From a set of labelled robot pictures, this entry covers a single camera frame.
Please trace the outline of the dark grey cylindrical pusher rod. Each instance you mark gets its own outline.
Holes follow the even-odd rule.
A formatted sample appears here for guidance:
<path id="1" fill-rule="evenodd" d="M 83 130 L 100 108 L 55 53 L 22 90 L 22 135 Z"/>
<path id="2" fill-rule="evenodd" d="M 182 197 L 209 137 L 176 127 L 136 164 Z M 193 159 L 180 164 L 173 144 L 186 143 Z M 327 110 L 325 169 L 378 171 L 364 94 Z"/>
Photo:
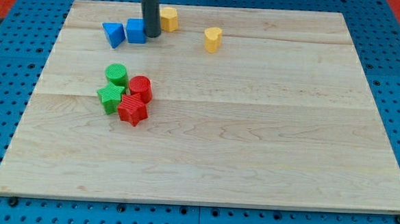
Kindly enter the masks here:
<path id="1" fill-rule="evenodd" d="M 159 0 L 140 0 L 144 33 L 147 37 L 157 38 L 161 34 Z"/>

